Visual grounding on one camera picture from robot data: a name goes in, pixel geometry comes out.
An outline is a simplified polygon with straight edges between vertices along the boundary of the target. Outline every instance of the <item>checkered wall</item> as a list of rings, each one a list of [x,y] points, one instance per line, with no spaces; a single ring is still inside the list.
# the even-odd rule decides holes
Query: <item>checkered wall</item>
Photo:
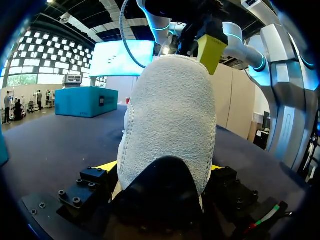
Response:
[[[92,56],[92,49],[74,41],[30,30],[20,39],[10,57],[8,75],[73,74],[89,78]]]

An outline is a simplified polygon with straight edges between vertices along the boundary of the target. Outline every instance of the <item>white fuzzy cloth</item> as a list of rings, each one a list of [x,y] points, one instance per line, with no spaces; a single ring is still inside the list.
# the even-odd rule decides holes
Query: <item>white fuzzy cloth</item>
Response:
[[[175,156],[188,166],[198,194],[205,190],[216,136],[214,91],[205,66],[179,55],[157,58],[133,89],[124,125],[117,165],[122,189],[153,161]]]

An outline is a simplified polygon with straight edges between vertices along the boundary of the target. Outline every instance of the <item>white cable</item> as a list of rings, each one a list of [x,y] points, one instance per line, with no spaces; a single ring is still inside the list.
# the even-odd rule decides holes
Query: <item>white cable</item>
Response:
[[[119,23],[120,23],[120,34],[121,34],[121,38],[122,41],[124,43],[124,47],[127,50],[128,54],[130,55],[130,57],[132,58],[132,60],[141,68],[146,68],[146,66],[142,65],[140,62],[138,62],[138,60],[134,57],[134,55],[132,54],[132,52],[130,51],[130,48],[128,46],[127,43],[127,39],[125,36],[125,32],[124,32],[124,15],[125,15],[125,9],[127,6],[127,3],[129,2],[129,0],[125,0],[123,2],[123,5],[121,7],[121,12],[120,12],[120,19],[119,19]]]
[[[158,57],[161,56],[162,51],[164,50],[164,47],[168,47],[169,48],[169,45],[172,43],[173,36],[174,35],[170,32],[168,39],[164,42],[164,44],[162,45],[162,47],[161,47],[161,49],[159,51]]]

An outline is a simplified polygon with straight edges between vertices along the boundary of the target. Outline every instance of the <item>table surface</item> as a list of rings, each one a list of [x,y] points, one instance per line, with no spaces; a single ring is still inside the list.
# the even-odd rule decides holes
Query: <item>table surface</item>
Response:
[[[80,177],[81,170],[117,159],[126,107],[95,118],[49,115],[4,133],[10,160],[1,168],[14,199],[32,193],[58,198]],[[249,189],[288,203],[295,211],[309,187],[268,152],[234,133],[217,127],[213,164],[229,166]],[[288,219],[273,229],[275,234]]]

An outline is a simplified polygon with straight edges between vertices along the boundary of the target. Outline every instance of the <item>window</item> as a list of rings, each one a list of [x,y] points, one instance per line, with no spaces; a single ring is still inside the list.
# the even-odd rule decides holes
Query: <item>window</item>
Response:
[[[29,74],[34,72],[34,67],[33,66],[24,66],[22,68],[22,73],[23,74]]]
[[[20,59],[12,60],[11,67],[18,67],[20,63]]]
[[[53,67],[40,67],[39,73],[41,74],[53,74],[54,68]]]
[[[7,87],[21,86],[21,85],[30,85],[37,83],[37,74],[23,74],[9,76]]]
[[[28,51],[33,52],[35,50],[35,45],[30,45]]]
[[[23,66],[39,66],[40,60],[39,59],[26,59],[24,60]]]
[[[37,52],[32,52],[30,57],[36,59],[37,56],[38,56]]]
[[[79,71],[72,71],[72,70],[70,70],[70,71],[69,71],[69,74],[72,74],[72,75],[80,75],[80,72],[79,72]]]
[[[2,89],[2,86],[4,85],[4,77],[0,77],[0,88]]]
[[[45,67],[50,67],[51,66],[51,61],[45,61],[44,62]]]
[[[40,46],[40,47],[38,48],[38,52],[39,52],[39,53],[43,53],[44,50],[45,50],[45,47],[44,47],[44,46]]]
[[[11,67],[9,69],[9,75],[12,75],[12,74],[20,74],[22,72],[22,67],[19,66],[19,67]]]
[[[20,44],[19,48],[18,48],[18,51],[23,51],[25,50],[25,46],[24,44]]]
[[[88,73],[90,73],[90,69],[85,68],[85,67],[82,67],[82,68],[81,68],[81,72],[88,74]]]
[[[83,77],[83,78],[82,78],[81,86],[83,86],[83,87],[90,87],[90,86],[91,86],[91,78]]]
[[[58,74],[39,74],[38,84],[62,84],[64,77]]]
[[[55,49],[54,49],[54,48],[50,47],[50,48],[48,49],[48,54],[54,54],[54,52],[55,52]]]
[[[60,69],[69,69],[69,64],[63,62],[56,62],[54,67]]]

